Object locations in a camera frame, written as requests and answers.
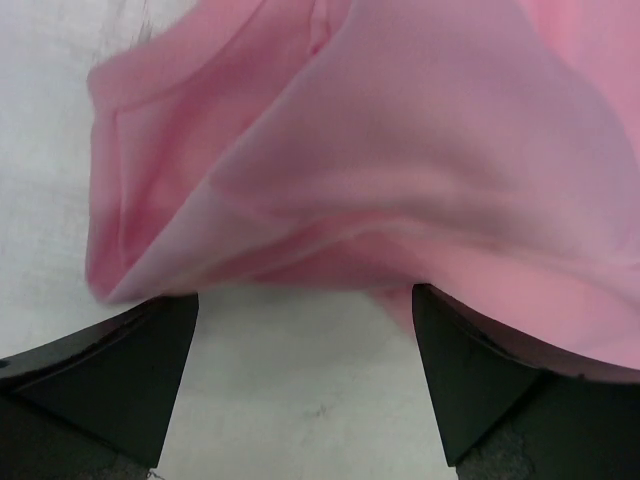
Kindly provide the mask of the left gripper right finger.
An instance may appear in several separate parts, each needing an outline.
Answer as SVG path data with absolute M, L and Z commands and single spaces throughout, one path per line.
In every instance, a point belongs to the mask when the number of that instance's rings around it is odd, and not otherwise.
M 638 371 L 556 348 L 431 285 L 414 286 L 412 316 L 458 478 L 638 478 Z

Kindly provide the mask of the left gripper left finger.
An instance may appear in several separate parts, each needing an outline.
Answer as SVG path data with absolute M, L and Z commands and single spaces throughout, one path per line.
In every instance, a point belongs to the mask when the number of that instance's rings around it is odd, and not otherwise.
M 4 479 L 147 479 L 199 312 L 160 297 L 1 361 Z

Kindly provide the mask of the pink t shirt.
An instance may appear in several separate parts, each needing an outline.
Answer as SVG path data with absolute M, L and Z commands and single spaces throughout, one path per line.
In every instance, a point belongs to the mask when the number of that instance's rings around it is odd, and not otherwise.
M 95 67 L 86 275 L 431 284 L 639 366 L 635 1 L 201 1 Z

